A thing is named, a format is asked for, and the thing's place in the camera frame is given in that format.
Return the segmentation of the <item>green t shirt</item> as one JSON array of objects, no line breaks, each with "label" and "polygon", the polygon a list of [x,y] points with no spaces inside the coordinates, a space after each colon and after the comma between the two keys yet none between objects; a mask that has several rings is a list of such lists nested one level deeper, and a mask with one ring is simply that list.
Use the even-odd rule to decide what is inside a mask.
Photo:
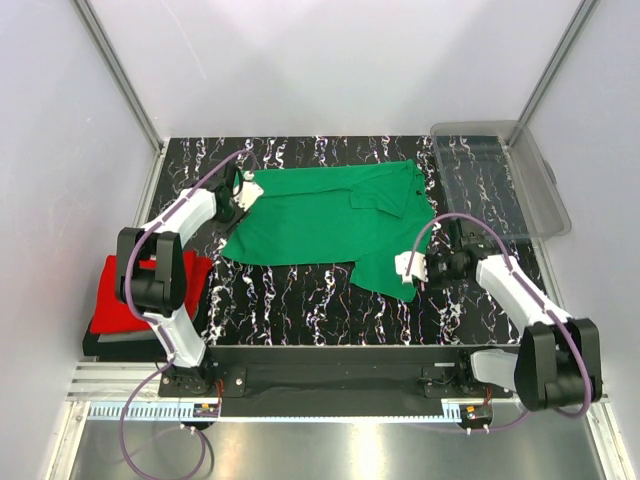
[{"label": "green t shirt", "polygon": [[352,284],[410,302],[396,256],[425,246],[435,214],[413,160],[256,172],[263,193],[222,250],[253,266],[353,263]]}]

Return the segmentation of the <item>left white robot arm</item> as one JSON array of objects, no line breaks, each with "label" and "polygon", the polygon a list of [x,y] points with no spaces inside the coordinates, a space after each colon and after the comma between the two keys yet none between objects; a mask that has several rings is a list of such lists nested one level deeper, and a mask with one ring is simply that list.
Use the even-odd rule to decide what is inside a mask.
[{"label": "left white robot arm", "polygon": [[207,225],[229,238],[262,193],[253,172],[233,164],[216,167],[207,180],[182,190],[156,218],[118,235],[116,297],[151,327],[167,362],[183,369],[181,384],[193,395],[208,394],[216,372],[204,364],[204,340],[187,311],[184,247]]}]

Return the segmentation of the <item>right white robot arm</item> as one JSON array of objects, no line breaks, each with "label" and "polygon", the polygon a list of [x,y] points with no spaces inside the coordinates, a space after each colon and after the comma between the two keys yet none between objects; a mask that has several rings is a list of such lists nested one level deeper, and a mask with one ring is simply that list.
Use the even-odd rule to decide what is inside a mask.
[{"label": "right white robot arm", "polygon": [[466,396],[488,385],[515,393],[529,412],[552,409],[568,418],[584,416],[602,397],[599,331],[550,300],[524,273],[502,239],[470,215],[447,213],[416,235],[406,281],[439,287],[470,281],[488,292],[521,335],[518,350],[487,347],[469,354],[454,371]]}]

